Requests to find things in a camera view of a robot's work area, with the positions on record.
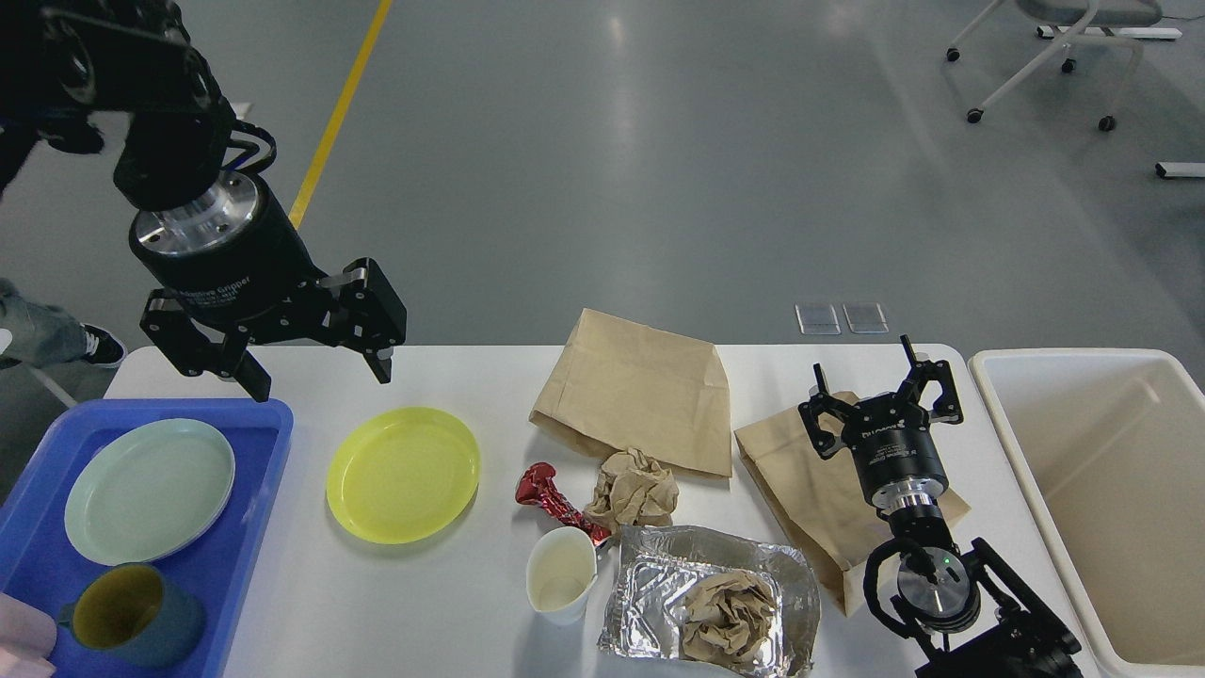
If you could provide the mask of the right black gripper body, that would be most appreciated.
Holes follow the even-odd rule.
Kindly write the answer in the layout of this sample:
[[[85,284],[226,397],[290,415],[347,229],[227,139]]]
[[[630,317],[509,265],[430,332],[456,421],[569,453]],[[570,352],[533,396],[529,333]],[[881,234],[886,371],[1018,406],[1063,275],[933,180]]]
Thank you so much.
[[[856,462],[868,505],[878,512],[937,506],[948,477],[931,438],[930,411],[916,396],[863,399],[841,421],[841,442]]]

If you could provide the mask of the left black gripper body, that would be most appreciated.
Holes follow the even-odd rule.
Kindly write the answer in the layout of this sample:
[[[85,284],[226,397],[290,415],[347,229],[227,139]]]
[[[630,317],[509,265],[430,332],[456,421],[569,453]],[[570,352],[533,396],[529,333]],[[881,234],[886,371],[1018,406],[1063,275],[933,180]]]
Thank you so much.
[[[145,317],[159,350],[182,350],[186,331],[210,328],[253,344],[310,340],[368,350],[368,329],[341,306],[266,181],[223,171],[201,196],[176,210],[139,211],[133,254],[172,301],[184,325]]]

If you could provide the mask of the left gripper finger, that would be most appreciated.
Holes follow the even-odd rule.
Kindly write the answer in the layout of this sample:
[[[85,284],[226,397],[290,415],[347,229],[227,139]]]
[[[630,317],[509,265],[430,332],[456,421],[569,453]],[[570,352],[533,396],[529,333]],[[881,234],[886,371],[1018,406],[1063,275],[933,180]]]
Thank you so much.
[[[224,381],[236,382],[254,402],[270,397],[271,377],[249,355],[252,335],[246,328],[223,331],[221,342],[210,340],[199,330],[184,306],[170,297],[165,289],[151,291],[139,328],[152,344],[167,356],[180,375],[198,377],[205,372]]]
[[[340,275],[321,279],[329,303],[321,320],[321,343],[362,356],[380,383],[392,381],[393,352],[406,340],[408,309],[380,264],[362,257]]]

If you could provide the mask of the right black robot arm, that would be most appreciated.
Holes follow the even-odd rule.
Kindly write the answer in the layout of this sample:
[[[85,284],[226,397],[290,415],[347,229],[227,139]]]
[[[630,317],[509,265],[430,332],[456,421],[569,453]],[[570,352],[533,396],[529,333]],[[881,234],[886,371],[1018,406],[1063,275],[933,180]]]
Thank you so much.
[[[964,420],[951,365],[900,340],[909,372],[897,389],[844,402],[815,365],[816,387],[799,403],[822,460],[850,452],[862,499],[890,527],[862,574],[869,612],[915,639],[917,677],[1080,677],[1080,639],[983,538],[956,546],[940,499],[950,481],[931,437]]]

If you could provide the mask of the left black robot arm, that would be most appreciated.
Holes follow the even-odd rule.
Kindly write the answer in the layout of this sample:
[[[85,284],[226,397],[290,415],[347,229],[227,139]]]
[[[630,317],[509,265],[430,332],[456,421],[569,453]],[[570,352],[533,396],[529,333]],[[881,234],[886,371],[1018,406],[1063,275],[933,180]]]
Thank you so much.
[[[265,402],[249,344],[345,347],[376,381],[408,312],[378,263],[324,273],[264,179],[277,143],[239,120],[172,1],[2,4],[2,184],[35,146],[94,154],[98,111],[125,112],[113,172],[137,214],[128,241],[154,275],[139,325],[181,375],[235,381]]]

